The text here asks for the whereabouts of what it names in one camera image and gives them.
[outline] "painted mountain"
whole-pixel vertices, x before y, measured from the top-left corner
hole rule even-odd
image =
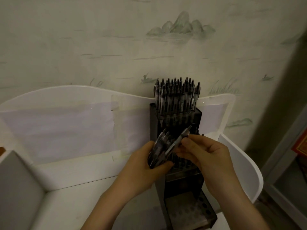
[[[214,34],[215,29],[210,25],[202,25],[199,20],[190,22],[189,13],[182,11],[175,23],[167,21],[162,28],[154,27],[146,35],[147,36],[166,36],[184,34],[186,36],[197,36],[198,38],[205,38]]]

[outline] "pen display stand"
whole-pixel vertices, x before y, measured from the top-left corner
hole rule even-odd
[[[156,141],[166,128],[174,137],[192,126],[191,134],[198,134],[202,113],[196,108],[193,112],[176,116],[161,116],[155,104],[150,104],[150,139]],[[202,191],[204,178],[191,161],[172,154],[172,169],[155,182],[159,201],[168,230],[193,230],[211,228],[217,215]]]

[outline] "person's right hand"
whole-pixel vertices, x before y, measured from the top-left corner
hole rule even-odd
[[[201,135],[189,135],[181,143],[175,150],[177,156],[198,166],[209,192],[217,200],[227,194],[243,191],[225,145]]]

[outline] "person's left hand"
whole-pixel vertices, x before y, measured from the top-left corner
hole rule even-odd
[[[154,142],[149,141],[135,151],[111,186],[121,190],[126,202],[149,189],[160,176],[166,174],[174,165],[171,161],[167,161],[150,169],[147,159],[153,145]]]

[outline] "floor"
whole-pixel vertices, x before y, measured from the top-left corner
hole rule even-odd
[[[271,230],[300,230],[290,217],[266,193],[262,192],[255,207],[269,224]]]

